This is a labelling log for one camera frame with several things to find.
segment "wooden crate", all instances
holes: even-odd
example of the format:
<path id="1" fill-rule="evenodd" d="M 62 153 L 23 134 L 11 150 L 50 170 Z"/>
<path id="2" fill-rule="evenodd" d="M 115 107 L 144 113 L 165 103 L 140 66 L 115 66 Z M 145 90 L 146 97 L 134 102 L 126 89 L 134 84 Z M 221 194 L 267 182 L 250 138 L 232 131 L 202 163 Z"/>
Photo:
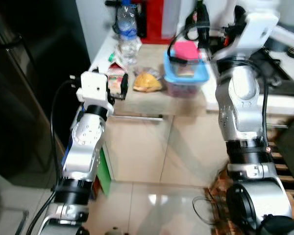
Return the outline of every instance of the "wooden crate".
<path id="1" fill-rule="evenodd" d="M 275 163 L 278 176 L 287 192 L 288 199 L 292 206 L 292 217 L 294 220 L 294 178 L 291 175 L 288 167 L 286 166 L 283 157 L 273 142 L 270 142 L 272 148 L 272 157 Z M 225 202 L 225 195 L 227 189 L 233 184 L 233 181 L 228 177 L 226 169 L 222 170 L 212 186 L 206 189 L 206 197 L 209 200 L 213 200 L 213 203 L 217 203 L 217 207 L 214 208 L 214 218 L 217 225 L 212 229 L 214 235 L 243 235 L 244 233 L 233 224 L 230 219 L 228 208 Z"/>

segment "white countertop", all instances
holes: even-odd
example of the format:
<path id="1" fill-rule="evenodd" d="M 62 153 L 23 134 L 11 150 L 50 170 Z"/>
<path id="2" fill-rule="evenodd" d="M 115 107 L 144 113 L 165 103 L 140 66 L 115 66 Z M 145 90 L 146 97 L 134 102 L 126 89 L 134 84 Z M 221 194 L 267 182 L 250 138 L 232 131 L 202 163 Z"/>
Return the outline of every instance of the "white countertop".
<path id="1" fill-rule="evenodd" d="M 102 44 L 98 54 L 93 60 L 89 71 L 99 67 L 99 72 L 107 72 L 110 63 L 107 58 L 113 53 L 115 45 L 118 43 L 117 37 L 113 30 L 107 35 L 104 43 Z M 294 80 L 294 59 L 288 57 L 285 53 L 271 52 L 272 58 L 281 59 L 281 68 Z M 215 97 L 216 91 L 216 74 L 211 67 L 207 65 L 207 69 L 210 73 L 210 79 L 202 86 L 202 92 L 206 99 L 206 109 L 209 111 L 218 111 L 219 106 Z M 263 103 L 263 95 L 259 96 L 258 106 L 261 109 Z M 267 104 L 267 113 L 275 115 L 289 115 L 294 116 L 294 97 L 269 95 Z"/>

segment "food package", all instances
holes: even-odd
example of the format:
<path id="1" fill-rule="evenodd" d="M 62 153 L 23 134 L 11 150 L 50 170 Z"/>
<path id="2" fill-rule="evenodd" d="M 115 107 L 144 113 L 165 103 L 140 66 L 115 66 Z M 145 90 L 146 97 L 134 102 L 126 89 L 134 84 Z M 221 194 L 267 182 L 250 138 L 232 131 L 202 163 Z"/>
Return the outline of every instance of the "food package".
<path id="1" fill-rule="evenodd" d="M 134 82 L 133 89 L 139 92 L 155 92 L 162 89 L 160 82 L 162 76 L 157 70 L 152 68 L 140 68 L 134 69 L 136 80 Z"/>

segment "bottle cap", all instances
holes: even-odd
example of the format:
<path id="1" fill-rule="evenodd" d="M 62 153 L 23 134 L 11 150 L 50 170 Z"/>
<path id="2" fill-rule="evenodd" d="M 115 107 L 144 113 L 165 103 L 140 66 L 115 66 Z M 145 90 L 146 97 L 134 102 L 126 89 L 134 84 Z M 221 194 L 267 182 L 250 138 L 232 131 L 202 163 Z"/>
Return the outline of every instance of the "bottle cap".
<path id="1" fill-rule="evenodd" d="M 131 0 L 122 0 L 122 6 L 131 5 Z"/>

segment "wall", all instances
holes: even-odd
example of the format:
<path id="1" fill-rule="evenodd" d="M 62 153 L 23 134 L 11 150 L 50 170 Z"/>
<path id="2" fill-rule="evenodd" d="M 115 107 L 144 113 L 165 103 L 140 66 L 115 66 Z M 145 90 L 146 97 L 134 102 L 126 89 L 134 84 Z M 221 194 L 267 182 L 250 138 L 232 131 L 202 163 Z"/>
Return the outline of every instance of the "wall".
<path id="1" fill-rule="evenodd" d="M 115 20 L 115 8 L 104 0 L 76 0 L 89 59 L 92 62 Z"/>

